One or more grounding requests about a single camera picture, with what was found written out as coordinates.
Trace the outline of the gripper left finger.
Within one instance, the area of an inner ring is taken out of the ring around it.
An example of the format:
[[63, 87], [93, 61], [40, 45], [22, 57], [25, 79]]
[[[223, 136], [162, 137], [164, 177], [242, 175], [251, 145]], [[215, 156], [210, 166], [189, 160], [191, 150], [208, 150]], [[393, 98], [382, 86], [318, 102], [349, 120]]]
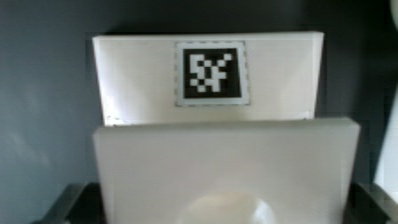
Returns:
[[32, 224], [103, 224], [98, 183], [68, 185], [43, 218]]

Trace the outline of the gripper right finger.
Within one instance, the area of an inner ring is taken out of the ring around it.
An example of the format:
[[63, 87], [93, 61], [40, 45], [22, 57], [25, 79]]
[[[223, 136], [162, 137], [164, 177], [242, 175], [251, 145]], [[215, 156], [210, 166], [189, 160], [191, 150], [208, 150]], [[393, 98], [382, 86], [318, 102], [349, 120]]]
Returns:
[[398, 202], [377, 184], [352, 185], [349, 201], [356, 224], [398, 224]]

